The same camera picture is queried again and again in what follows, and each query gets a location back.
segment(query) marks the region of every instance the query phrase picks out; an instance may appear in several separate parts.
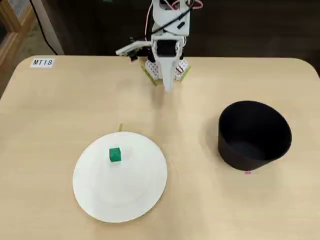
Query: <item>wooden table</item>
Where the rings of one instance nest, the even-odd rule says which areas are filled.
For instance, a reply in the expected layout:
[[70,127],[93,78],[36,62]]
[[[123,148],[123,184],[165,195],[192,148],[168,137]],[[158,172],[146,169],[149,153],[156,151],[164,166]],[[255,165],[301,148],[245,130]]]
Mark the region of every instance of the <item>wooden table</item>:
[[[0,101],[0,239],[320,239],[320,80],[308,63],[188,58],[188,76],[166,93],[127,58],[31,61]],[[274,107],[292,130],[288,153],[252,174],[217,153],[218,117],[240,100]],[[146,215],[110,224],[78,206],[72,176],[82,151],[120,124],[162,149],[168,181]]]

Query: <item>white label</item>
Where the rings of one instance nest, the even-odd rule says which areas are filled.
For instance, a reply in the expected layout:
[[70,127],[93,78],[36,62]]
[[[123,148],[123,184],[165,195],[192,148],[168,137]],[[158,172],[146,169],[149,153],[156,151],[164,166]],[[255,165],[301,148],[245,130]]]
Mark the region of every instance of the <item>white label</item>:
[[32,59],[30,68],[52,68],[54,62],[54,58],[34,58]]

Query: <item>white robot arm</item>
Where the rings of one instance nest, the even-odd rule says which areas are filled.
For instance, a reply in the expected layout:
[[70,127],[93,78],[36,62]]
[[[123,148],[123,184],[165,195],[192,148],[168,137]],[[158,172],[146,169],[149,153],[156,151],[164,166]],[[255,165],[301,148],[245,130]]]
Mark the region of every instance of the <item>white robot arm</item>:
[[186,37],[189,35],[190,11],[195,4],[196,0],[177,0],[171,5],[168,0],[153,0],[154,25],[151,40],[135,41],[117,50],[116,54],[132,57],[139,49],[151,48],[155,60],[153,64],[158,69],[157,78],[163,79],[165,90],[170,92]]

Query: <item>black bowl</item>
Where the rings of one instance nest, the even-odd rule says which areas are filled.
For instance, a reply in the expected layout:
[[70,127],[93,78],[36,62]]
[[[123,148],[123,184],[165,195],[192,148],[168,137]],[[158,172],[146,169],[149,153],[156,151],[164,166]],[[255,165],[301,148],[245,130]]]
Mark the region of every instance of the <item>black bowl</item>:
[[251,171],[281,158],[292,134],[285,118],[257,101],[229,105],[219,118],[218,150],[231,167]]

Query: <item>green tape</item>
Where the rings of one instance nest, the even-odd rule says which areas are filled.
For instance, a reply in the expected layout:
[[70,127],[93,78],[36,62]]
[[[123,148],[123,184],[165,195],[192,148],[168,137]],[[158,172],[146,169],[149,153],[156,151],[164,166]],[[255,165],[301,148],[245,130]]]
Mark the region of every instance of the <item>green tape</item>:
[[120,123],[118,132],[122,132],[123,127],[124,127],[124,125],[122,123]]
[[155,82],[155,80],[152,78],[152,76],[148,73],[148,71],[141,66],[142,70],[145,72],[146,76],[150,79],[150,81],[152,82],[153,85],[157,86],[157,83]]
[[187,68],[187,70],[185,71],[185,73],[184,73],[183,76],[181,77],[180,82],[182,82],[182,81],[185,79],[185,77],[186,77],[186,75],[187,75],[187,73],[189,72],[190,69],[191,69],[191,66],[189,66],[189,67]]

